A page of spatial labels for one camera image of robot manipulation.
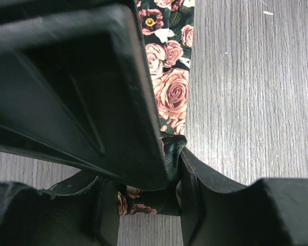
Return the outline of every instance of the gray wooden table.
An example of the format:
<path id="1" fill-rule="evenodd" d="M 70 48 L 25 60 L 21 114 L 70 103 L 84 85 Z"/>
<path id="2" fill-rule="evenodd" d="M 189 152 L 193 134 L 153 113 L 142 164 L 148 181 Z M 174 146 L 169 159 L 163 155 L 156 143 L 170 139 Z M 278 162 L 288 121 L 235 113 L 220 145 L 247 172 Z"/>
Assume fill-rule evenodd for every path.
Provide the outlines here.
<path id="1" fill-rule="evenodd" d="M 188 147 L 245 184 L 308 177 L 308 0 L 201 0 L 196 6 Z M 0 153 L 0 180 L 48 188 L 76 171 Z M 123 217 L 119 245 L 182 245 L 179 223 L 168 216 Z"/>

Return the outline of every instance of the crumpled fabric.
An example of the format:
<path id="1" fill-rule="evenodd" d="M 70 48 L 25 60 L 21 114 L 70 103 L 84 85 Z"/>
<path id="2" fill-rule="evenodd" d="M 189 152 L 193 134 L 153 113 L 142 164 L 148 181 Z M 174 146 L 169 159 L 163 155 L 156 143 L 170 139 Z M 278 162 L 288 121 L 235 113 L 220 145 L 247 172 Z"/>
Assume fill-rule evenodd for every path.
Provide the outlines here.
<path id="1" fill-rule="evenodd" d="M 147 62 L 161 124 L 162 148 L 169 186 L 143 191 L 121 185 L 120 215 L 180 214 L 176 186 L 180 181 L 179 157 L 185 147 L 189 66 L 194 34 L 194 0 L 137 0 Z"/>

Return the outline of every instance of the black floral cloth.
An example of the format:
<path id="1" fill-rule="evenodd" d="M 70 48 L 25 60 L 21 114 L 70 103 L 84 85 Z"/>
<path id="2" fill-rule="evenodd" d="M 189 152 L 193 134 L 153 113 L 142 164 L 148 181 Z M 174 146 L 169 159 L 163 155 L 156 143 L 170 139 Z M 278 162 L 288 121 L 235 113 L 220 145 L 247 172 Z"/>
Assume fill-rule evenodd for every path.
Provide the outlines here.
<path id="1" fill-rule="evenodd" d="M 170 183 L 165 190 L 153 192 L 121 185 L 118 192 L 120 215 L 180 213 L 176 186 L 180 181 L 178 161 L 186 145 L 181 134 L 185 129 L 188 100 L 194 4 L 194 0 L 136 2 Z"/>

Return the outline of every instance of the white petal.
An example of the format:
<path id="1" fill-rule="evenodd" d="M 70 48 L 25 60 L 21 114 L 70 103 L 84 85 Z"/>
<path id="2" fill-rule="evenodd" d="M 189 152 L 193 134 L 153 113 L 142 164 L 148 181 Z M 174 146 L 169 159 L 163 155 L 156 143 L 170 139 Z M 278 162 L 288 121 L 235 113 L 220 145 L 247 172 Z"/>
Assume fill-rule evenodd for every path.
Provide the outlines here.
<path id="1" fill-rule="evenodd" d="M 190 65 L 189 65 L 190 59 L 189 59 L 189 58 L 180 57 L 180 58 L 179 58 L 179 61 L 180 61 L 181 63 L 185 64 L 188 68 L 190 67 Z"/>
<path id="2" fill-rule="evenodd" d="M 165 28 L 157 30 L 154 34 L 160 39 L 161 43 L 166 43 L 168 42 L 168 33 L 169 28 Z"/>
<path id="3" fill-rule="evenodd" d="M 195 0 L 185 0 L 183 6 L 185 7 L 195 7 Z"/>
<path id="4" fill-rule="evenodd" d="M 173 37 L 175 36 L 175 33 L 170 29 L 168 33 L 168 37 Z"/>

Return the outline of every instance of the cloth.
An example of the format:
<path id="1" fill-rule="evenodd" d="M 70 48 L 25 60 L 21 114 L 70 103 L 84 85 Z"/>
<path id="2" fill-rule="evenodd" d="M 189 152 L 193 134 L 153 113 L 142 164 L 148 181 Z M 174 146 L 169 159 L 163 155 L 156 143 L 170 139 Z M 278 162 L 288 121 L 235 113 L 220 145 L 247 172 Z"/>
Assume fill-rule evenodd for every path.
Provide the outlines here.
<path id="1" fill-rule="evenodd" d="M 176 186 L 188 100 L 189 63 L 193 47 L 194 0 L 137 0 L 148 67 L 158 106 L 161 140 L 168 166 L 169 186 L 147 192 L 121 185 L 120 215 L 179 215 Z"/>

